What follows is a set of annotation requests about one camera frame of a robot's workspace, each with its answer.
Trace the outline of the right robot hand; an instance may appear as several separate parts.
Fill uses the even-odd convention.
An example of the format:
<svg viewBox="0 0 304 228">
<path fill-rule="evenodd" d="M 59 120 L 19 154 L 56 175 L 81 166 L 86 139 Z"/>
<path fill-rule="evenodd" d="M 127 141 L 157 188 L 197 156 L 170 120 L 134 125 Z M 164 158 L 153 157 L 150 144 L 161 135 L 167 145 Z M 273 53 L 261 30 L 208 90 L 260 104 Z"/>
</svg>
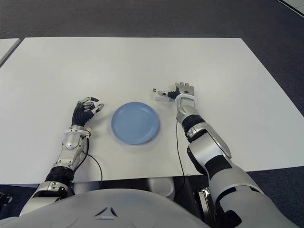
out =
<svg viewBox="0 0 304 228">
<path fill-rule="evenodd" d="M 157 94 L 160 96 L 168 97 L 170 99 L 175 100 L 178 95 L 186 94 L 186 95 L 194 95 L 194 86 L 189 85 L 189 83 L 179 82 L 175 83 L 174 91 L 158 91 Z"/>
</svg>

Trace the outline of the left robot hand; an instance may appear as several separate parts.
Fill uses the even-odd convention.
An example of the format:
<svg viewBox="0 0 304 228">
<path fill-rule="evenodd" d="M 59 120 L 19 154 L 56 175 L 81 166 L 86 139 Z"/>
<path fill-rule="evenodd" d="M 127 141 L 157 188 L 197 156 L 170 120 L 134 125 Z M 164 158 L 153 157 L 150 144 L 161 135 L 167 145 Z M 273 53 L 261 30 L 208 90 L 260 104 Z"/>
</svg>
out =
<svg viewBox="0 0 304 228">
<path fill-rule="evenodd" d="M 74 108 L 71 125 L 84 127 L 96 113 L 103 109 L 104 104 L 97 104 L 97 106 L 95 106 L 95 102 L 98 101 L 99 100 L 94 97 L 85 97 L 79 100 Z"/>
</svg>

